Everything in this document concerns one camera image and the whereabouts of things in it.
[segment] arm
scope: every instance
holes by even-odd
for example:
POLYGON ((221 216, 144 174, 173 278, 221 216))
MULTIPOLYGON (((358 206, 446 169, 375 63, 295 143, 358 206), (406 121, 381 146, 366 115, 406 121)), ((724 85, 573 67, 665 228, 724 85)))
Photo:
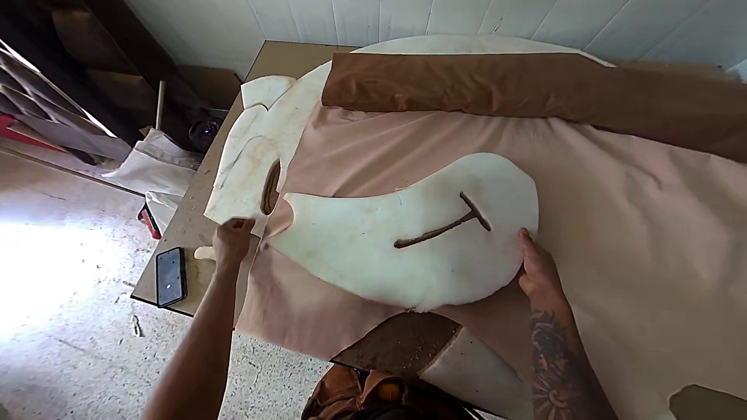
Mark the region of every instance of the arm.
POLYGON ((231 219, 215 232, 213 281, 184 341, 161 376, 143 419, 217 419, 231 355, 236 280, 254 220, 231 219))
POLYGON ((519 231, 524 250, 521 289, 529 297, 535 377, 535 420, 617 419, 586 358, 555 261, 519 231))

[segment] yellow object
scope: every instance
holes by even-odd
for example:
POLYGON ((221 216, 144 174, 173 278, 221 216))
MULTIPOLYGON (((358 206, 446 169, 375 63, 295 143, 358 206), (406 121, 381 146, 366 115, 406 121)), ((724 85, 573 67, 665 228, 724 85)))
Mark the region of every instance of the yellow object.
POLYGON ((376 396, 384 401, 399 401, 402 398, 402 391, 397 383, 382 383, 376 388, 376 396))

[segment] pink fabric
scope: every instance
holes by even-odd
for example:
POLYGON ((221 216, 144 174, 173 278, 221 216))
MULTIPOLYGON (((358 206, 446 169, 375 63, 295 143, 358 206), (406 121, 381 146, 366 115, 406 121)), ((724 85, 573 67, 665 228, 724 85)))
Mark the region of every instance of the pink fabric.
MULTIPOLYGON (((669 394, 689 383, 747 396, 738 375, 747 371, 742 164, 557 119, 319 107, 283 193, 386 194, 473 152, 502 155, 534 178, 539 243, 556 258, 589 359, 621 419, 665 412, 669 394)), ((266 235, 291 222, 280 200, 266 235)), ((526 378, 521 299, 507 287, 436 312, 526 378)), ((237 330, 330 359, 401 310, 328 285, 262 247, 237 330)))

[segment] hand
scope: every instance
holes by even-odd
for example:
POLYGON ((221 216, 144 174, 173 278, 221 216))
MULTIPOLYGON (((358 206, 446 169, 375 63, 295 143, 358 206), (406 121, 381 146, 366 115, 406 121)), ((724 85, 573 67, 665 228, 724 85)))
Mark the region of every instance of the hand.
POLYGON ((240 264, 249 252, 254 219, 237 217, 220 225, 213 237, 213 248, 218 263, 240 264))
POLYGON ((524 251, 524 270, 518 279, 521 290, 532 299, 561 299, 565 302, 565 295, 560 284, 560 275, 553 256, 548 251, 532 241, 529 231, 521 228, 518 231, 521 249, 524 251))

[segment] tan leather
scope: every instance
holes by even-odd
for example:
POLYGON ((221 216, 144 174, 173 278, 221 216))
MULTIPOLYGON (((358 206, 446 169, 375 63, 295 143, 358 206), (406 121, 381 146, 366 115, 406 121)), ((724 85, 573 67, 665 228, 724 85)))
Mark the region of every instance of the tan leather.
POLYGON ((747 84, 579 54, 335 54, 322 104, 556 117, 747 162, 747 84))

